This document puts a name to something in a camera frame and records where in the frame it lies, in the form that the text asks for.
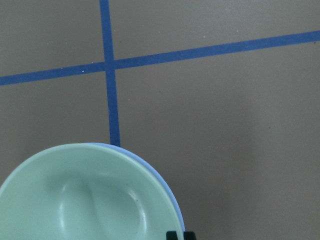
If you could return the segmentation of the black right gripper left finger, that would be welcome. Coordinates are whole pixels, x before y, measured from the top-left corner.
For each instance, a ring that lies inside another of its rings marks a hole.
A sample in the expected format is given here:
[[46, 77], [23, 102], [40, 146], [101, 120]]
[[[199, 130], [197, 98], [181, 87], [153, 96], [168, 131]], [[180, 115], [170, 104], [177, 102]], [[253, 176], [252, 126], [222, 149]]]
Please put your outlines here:
[[166, 232], [166, 240], [177, 240], [177, 232], [176, 231], [167, 231]]

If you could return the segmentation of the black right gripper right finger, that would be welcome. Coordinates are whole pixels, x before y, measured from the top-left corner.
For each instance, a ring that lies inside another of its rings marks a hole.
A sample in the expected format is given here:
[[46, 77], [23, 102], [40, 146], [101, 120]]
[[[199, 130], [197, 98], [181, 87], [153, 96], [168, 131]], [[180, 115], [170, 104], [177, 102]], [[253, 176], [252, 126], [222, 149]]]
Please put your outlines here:
[[184, 240], [197, 240], [196, 234], [193, 231], [185, 231], [183, 238]]

